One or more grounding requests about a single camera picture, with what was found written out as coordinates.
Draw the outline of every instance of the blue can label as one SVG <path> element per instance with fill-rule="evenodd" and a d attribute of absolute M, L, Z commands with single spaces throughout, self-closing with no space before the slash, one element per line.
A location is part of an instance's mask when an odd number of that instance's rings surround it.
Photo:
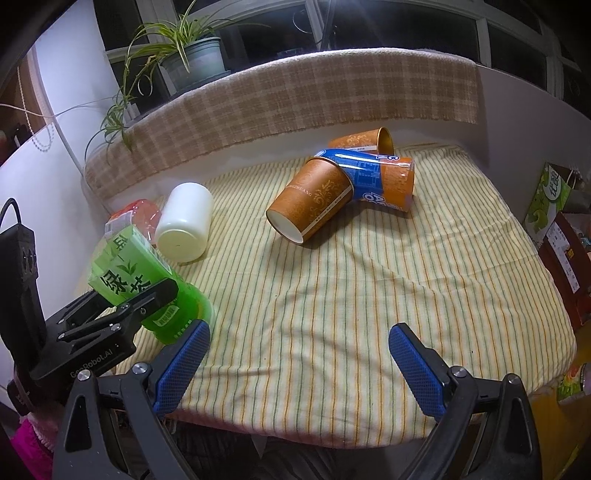
<path fill-rule="evenodd" d="M 315 157 L 323 157 L 338 165 L 353 184 L 353 199 L 365 200 L 396 209 L 384 200 L 381 166 L 385 161 L 399 160 L 395 155 L 373 155 L 341 148 L 319 151 Z"/>

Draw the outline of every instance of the cardboard box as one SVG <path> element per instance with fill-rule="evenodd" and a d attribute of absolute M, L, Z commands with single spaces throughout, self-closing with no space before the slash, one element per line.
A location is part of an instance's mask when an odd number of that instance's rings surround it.
<path fill-rule="evenodd" d="M 591 319 L 591 245 L 586 240 L 590 226 L 591 215 L 559 212 L 538 250 L 575 332 Z"/>
<path fill-rule="evenodd" d="M 576 170 L 546 163 L 523 226 L 536 248 L 540 248 L 556 214 L 591 213 L 591 194 Z"/>

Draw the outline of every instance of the screw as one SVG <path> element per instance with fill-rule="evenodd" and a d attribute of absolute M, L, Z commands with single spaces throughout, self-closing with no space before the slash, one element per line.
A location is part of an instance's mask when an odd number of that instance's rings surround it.
<path fill-rule="evenodd" d="M 515 374 L 509 374 L 507 376 L 509 377 L 508 380 L 509 380 L 509 383 L 511 385 L 519 385 L 520 380 L 519 380 L 519 377 L 517 375 L 515 375 Z"/>
<path fill-rule="evenodd" d="M 464 367 L 454 365 L 452 367 L 452 375 L 456 378 L 464 378 L 467 375 L 467 370 Z"/>
<path fill-rule="evenodd" d="M 131 367 L 131 371 L 136 375 L 141 375 L 146 373 L 148 370 L 148 364 L 146 362 L 138 362 L 134 366 Z"/>
<path fill-rule="evenodd" d="M 78 380 L 88 380 L 90 378 L 90 370 L 80 370 L 78 372 Z"/>

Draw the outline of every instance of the blue and orange can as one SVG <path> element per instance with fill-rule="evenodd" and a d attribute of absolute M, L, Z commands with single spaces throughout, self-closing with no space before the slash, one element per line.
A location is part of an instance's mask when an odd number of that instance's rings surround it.
<path fill-rule="evenodd" d="M 410 210 L 414 190 L 412 158 L 341 148 L 321 150 L 312 158 L 327 160 L 341 168 L 353 186 L 353 200 L 377 203 L 403 212 Z"/>

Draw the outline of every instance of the red box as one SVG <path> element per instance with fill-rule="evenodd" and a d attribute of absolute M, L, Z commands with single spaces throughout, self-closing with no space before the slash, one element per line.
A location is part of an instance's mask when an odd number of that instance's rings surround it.
<path fill-rule="evenodd" d="M 589 215 L 575 217 L 591 220 Z M 554 278 L 569 314 L 570 323 L 576 332 L 591 318 L 591 259 L 579 235 L 564 214 L 559 212 L 556 215 L 538 254 Z"/>

